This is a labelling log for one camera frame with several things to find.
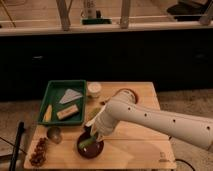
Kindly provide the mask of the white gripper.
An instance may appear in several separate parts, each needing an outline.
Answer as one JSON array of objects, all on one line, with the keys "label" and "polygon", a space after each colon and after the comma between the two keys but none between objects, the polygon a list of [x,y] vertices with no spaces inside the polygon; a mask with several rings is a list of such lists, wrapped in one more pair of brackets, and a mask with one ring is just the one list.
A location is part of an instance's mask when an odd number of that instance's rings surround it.
[{"label": "white gripper", "polygon": [[110,135],[114,130],[111,123],[95,121],[91,126],[90,134],[96,138],[97,141],[102,141],[105,136]]}]

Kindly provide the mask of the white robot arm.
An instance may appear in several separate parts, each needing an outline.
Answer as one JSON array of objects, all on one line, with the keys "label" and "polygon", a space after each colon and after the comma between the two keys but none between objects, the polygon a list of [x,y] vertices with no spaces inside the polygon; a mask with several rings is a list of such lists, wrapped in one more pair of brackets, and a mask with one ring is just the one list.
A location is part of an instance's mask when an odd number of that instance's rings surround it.
[{"label": "white robot arm", "polygon": [[213,153],[213,119],[139,106],[135,95],[122,90],[97,115],[91,133],[108,136],[120,121],[142,125]]}]

